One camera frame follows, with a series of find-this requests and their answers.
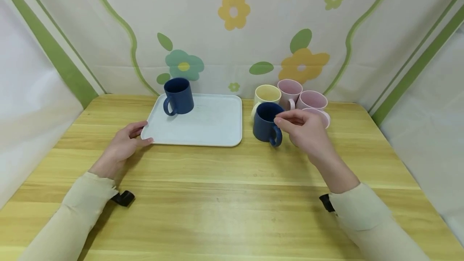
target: wooden table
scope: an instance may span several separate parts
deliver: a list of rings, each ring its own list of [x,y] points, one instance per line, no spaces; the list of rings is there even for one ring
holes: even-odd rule
[[[74,180],[115,132],[144,120],[154,97],[94,100],[0,212],[0,260],[16,260],[58,208]],[[129,160],[120,190],[137,199],[109,202],[81,260],[363,260],[323,209],[327,188],[284,136],[274,149],[252,133],[243,101],[243,140],[231,148],[152,145]],[[464,260],[464,250],[425,198],[366,111],[330,103],[328,131],[342,158],[393,211],[433,260]]]

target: yellow flower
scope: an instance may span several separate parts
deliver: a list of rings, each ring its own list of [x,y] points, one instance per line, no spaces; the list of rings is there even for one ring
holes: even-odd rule
[[[329,59],[329,54],[312,54],[308,48],[300,48],[293,56],[282,61],[279,80],[292,79],[304,84],[308,80],[317,78]]]
[[[231,8],[236,9],[231,15]],[[227,30],[235,28],[242,29],[247,23],[247,16],[250,14],[250,6],[245,3],[245,0],[222,0],[222,6],[219,7],[217,14],[224,20],[224,27]]]

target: black strap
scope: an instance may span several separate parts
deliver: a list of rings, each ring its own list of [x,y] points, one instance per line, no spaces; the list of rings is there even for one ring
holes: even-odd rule
[[[128,207],[135,200],[135,196],[130,191],[124,191],[122,194],[117,193],[111,200],[120,206]]]
[[[335,209],[332,206],[332,203],[330,202],[329,194],[324,194],[324,195],[320,196],[319,199],[321,200],[321,202],[324,205],[324,208],[327,210],[327,212],[329,212],[329,213],[335,212]]]

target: mug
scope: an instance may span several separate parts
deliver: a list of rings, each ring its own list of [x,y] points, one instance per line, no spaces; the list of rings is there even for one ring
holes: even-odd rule
[[[297,81],[284,79],[277,83],[277,88],[279,88],[282,93],[279,105],[281,105],[285,110],[295,109],[295,103],[300,94],[303,92],[303,86],[301,86],[301,84]]]
[[[304,91],[300,94],[298,101],[296,102],[297,109],[314,108],[323,110],[327,107],[327,98],[316,91]]]
[[[253,135],[263,142],[270,142],[277,147],[282,143],[282,131],[274,123],[274,118],[284,109],[276,103],[260,103],[256,108]]]
[[[251,109],[251,120],[253,121],[256,109],[259,104],[265,102],[279,103],[282,93],[279,88],[272,85],[260,85],[255,90],[255,101],[253,109]]]
[[[317,114],[321,117],[324,128],[327,129],[330,125],[330,115],[326,111],[322,111],[314,108],[305,108],[303,111],[308,111],[312,114]]]
[[[184,78],[173,78],[164,84],[166,100],[164,100],[164,112],[168,116],[175,114],[187,114],[193,109],[192,89],[190,82]],[[168,104],[171,104],[172,112],[169,112]]]

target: backdrop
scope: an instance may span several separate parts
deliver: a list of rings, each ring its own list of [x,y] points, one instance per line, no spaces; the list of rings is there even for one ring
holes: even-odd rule
[[[162,93],[172,77],[196,93],[253,97],[290,78],[378,122],[448,37],[463,0],[26,0],[63,37],[98,93]],[[458,24],[448,27],[451,34]],[[433,41],[439,42],[427,50]],[[408,78],[408,86],[413,79]],[[88,88],[74,88],[78,96]]]

